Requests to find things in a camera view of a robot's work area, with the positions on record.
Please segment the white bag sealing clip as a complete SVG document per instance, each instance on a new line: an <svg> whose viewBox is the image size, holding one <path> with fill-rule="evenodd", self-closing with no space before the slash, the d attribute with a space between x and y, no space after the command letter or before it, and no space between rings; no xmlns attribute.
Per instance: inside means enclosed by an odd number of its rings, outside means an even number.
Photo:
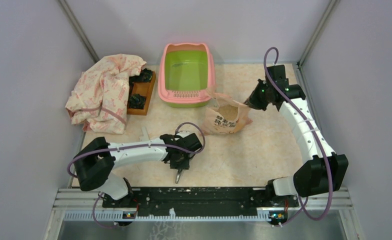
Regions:
<svg viewBox="0 0 392 240"><path fill-rule="evenodd" d="M142 135L139 137L139 140L140 140L141 142L147 142L147 141L149 141L149 140L150 140L150 137L149 137L149 134L148 134L148 131L147 131L146 127L142 126L142 127L141 127L141 132L142 132Z"/></svg>

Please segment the pink cat litter bag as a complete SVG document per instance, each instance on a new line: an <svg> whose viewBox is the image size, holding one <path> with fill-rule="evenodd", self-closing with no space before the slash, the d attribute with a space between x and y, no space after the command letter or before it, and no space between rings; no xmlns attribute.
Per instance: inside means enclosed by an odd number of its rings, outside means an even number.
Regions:
<svg viewBox="0 0 392 240"><path fill-rule="evenodd" d="M253 121L249 118L251 108L234 100L227 94L218 93L209 88L207 95L213 99L213 105L205 110L201 129L207 135L234 134Z"/></svg>

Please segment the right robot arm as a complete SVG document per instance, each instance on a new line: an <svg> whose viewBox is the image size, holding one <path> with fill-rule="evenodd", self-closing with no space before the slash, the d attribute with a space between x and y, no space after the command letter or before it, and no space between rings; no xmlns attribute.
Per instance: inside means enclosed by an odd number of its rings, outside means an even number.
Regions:
<svg viewBox="0 0 392 240"><path fill-rule="evenodd" d="M288 177L269 180L265 199L279 206L286 196L310 197L332 189L338 191L349 166L344 154L337 154L327 143L308 108L303 89L290 84L284 65L266 68L265 79L259 79L255 89L244 102L255 110L276 107L285 118L299 146L303 165Z"/></svg>

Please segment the metal litter scoop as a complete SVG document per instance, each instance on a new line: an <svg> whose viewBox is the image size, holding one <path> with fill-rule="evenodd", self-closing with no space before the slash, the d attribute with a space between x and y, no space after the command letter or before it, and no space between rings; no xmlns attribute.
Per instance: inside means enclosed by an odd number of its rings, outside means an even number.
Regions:
<svg viewBox="0 0 392 240"><path fill-rule="evenodd" d="M174 181L175 184L178 184L180 182L180 179L181 179L181 177L183 175L183 172L184 172L183 169L178 169L177 170L177 173L176 173L176 176L175 176L175 181Z"/></svg>

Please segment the pink and green litter box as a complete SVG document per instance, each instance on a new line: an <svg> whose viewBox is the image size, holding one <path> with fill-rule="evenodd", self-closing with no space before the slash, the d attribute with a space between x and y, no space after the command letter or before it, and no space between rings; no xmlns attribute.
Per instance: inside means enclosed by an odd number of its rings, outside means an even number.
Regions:
<svg viewBox="0 0 392 240"><path fill-rule="evenodd" d="M215 63L207 44L169 43L158 71L160 99L174 108L198 108L208 104L207 89L216 84Z"/></svg>

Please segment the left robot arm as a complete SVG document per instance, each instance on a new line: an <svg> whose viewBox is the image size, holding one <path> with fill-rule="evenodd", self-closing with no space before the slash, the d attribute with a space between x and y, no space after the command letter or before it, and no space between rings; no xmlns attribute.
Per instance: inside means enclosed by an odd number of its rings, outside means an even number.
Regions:
<svg viewBox="0 0 392 240"><path fill-rule="evenodd" d="M187 170L190 160L205 147L195 133L181 131L163 134L152 140L114 143L97 137L72 160L75 178L83 192L98 190L107 194L122 207L133 203L130 184L113 170L125 165L145 162L163 162L171 169Z"/></svg>

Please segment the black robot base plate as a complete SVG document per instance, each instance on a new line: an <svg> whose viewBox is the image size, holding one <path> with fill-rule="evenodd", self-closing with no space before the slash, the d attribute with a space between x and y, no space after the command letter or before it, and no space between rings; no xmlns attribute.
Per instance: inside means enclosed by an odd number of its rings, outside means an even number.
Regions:
<svg viewBox="0 0 392 240"><path fill-rule="evenodd" d="M140 187L114 200L103 198L104 208L136 208L139 217L246 217L258 208L298 207L292 195L274 196L264 187Z"/></svg>

